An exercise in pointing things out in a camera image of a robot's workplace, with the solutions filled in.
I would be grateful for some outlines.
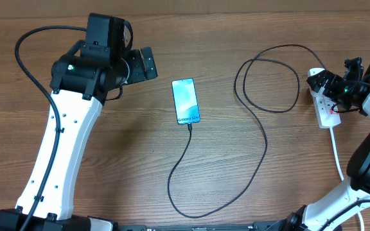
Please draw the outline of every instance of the wooden surface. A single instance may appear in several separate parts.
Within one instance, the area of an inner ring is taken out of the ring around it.
[[[194,13],[370,10],[370,0],[0,0],[0,19]]]
[[[152,47],[159,77],[124,88],[108,102],[89,137],[75,189],[74,214],[121,224],[197,225],[252,223],[285,218],[319,200],[338,183],[329,131],[317,126],[306,72],[319,64],[307,51],[285,48],[264,55],[299,73],[301,94],[289,113],[254,109],[269,149],[248,191],[228,208],[202,219],[177,214],[166,180],[180,157],[188,131],[177,125],[171,81],[194,78],[202,121],[172,178],[178,208],[197,215],[236,196],[263,153],[257,123],[233,93],[234,76],[249,58],[280,44],[313,49],[331,71],[342,74],[345,58],[370,62],[370,12],[254,13],[189,16],[135,16],[134,48]],[[0,209],[12,208],[31,174],[48,114],[48,102],[18,67],[13,47],[39,26],[85,26],[86,17],[0,20]],[[78,39],[80,31],[44,31],[20,49],[25,65],[48,88],[52,63]],[[281,110],[296,94],[295,76],[279,65],[257,63],[247,80],[257,104]],[[335,128],[345,170],[370,121],[357,113],[342,116]],[[363,211],[370,230],[370,209]],[[345,230],[358,230],[351,218]]]

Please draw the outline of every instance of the wall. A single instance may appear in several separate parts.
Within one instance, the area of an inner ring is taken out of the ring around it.
[[[0,0],[0,18],[370,10],[370,0]]]

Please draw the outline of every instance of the blue phone screen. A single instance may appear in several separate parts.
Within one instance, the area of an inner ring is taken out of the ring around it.
[[[188,124],[199,122],[199,107],[193,79],[173,81],[172,91],[178,123]]]

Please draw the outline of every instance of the smartphone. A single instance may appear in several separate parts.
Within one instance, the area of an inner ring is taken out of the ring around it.
[[[172,92],[178,123],[189,124],[199,122],[199,107],[193,79],[173,81]]]

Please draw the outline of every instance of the power strip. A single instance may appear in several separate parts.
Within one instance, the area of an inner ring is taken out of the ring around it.
[[[308,71],[308,77],[316,75],[324,71],[323,68],[313,68]],[[321,87],[318,93],[310,89],[313,105],[315,106],[316,118],[318,120],[319,128],[331,128],[340,124],[339,114],[332,110],[332,106],[335,104],[330,98],[322,95],[324,87]]]

